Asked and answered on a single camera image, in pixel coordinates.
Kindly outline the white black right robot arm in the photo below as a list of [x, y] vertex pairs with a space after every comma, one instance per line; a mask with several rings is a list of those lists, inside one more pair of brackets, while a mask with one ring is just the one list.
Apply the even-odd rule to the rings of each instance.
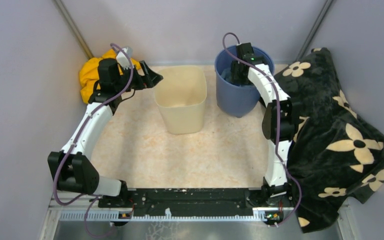
[[267, 140], [268, 163], [261, 193], [249, 196], [252, 204], [277, 205], [286, 197], [288, 152], [298, 130], [299, 104], [292, 101], [273, 77], [263, 56], [257, 56], [250, 43], [239, 43], [231, 63], [232, 81], [253, 84], [265, 104], [262, 132]]

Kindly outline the blue plastic trash bin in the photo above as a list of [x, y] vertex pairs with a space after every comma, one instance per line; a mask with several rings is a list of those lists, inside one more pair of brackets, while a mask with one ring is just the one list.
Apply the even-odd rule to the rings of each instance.
[[[232, 45], [227, 50], [222, 50], [215, 58], [214, 69], [216, 72], [216, 101], [218, 107], [230, 116], [241, 118], [251, 112], [261, 96], [257, 88], [252, 85], [236, 86], [226, 82], [221, 73], [226, 68], [231, 68], [233, 56], [237, 56], [236, 46]], [[273, 74], [275, 65], [271, 57], [262, 49], [253, 46], [258, 54], [263, 54], [268, 66], [268, 72]]]

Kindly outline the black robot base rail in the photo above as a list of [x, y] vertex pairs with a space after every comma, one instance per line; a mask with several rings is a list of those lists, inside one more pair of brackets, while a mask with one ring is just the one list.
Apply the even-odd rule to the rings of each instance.
[[266, 199], [260, 188], [133, 188], [126, 199], [82, 196], [68, 206], [54, 199], [63, 221], [110, 222], [262, 222], [278, 225], [293, 210], [291, 198]]

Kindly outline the black floral blanket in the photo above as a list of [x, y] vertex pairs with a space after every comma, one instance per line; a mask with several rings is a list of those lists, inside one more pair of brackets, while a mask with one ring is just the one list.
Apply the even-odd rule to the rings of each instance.
[[321, 231], [347, 198], [365, 203], [384, 184], [384, 135], [351, 108], [327, 48], [313, 48], [275, 80], [302, 104], [287, 157], [296, 216], [302, 232]]

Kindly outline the yellow crumpled cloth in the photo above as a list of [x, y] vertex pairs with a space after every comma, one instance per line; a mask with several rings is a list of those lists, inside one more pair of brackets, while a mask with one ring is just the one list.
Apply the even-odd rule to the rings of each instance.
[[[116, 59], [116, 57], [117, 53], [113, 49], [110, 49], [101, 57], [93, 57], [88, 60], [80, 69], [78, 74], [79, 84], [81, 87], [80, 95], [82, 101], [85, 104], [89, 104], [89, 100], [95, 89], [101, 89], [101, 84], [99, 83], [100, 77], [98, 73], [99, 62], [103, 59]], [[137, 60], [130, 58], [130, 61], [137, 70], [141, 68]], [[126, 85], [126, 83], [124, 83], [123, 79], [120, 79], [120, 77], [118, 77], [118, 79], [115, 81], [115, 84], [121, 84], [121, 86], [118, 86], [116, 93], [119, 93]]]

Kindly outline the light blue trash bag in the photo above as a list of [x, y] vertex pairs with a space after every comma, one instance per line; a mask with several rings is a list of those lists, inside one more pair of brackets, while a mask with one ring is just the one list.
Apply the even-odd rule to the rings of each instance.
[[232, 72], [231, 72], [231, 68], [228, 67], [228, 68], [225, 68], [221, 75], [220, 75], [226, 82], [232, 84], [232, 85], [235, 85], [235, 86], [243, 86], [243, 84], [241, 83], [238, 83], [238, 82], [235, 82], [233, 80], [233, 77], [232, 77]]

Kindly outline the beige plastic trash bin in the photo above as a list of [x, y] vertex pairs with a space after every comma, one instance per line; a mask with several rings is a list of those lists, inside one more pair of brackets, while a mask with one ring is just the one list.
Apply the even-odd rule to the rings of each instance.
[[163, 79], [154, 87], [154, 99], [167, 131], [174, 135], [199, 132], [204, 126], [208, 96], [204, 70], [179, 65], [157, 73]]

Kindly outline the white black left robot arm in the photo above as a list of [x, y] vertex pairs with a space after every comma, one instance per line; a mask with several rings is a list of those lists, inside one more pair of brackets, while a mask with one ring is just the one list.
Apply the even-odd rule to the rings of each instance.
[[90, 158], [105, 126], [123, 101], [121, 95], [151, 89], [163, 80], [163, 76], [151, 70], [144, 61], [139, 65], [142, 74], [135, 66], [122, 66], [114, 58], [98, 62], [98, 79], [80, 124], [61, 150], [52, 151], [47, 158], [55, 192], [109, 196], [118, 207], [129, 203], [126, 182], [101, 176]]

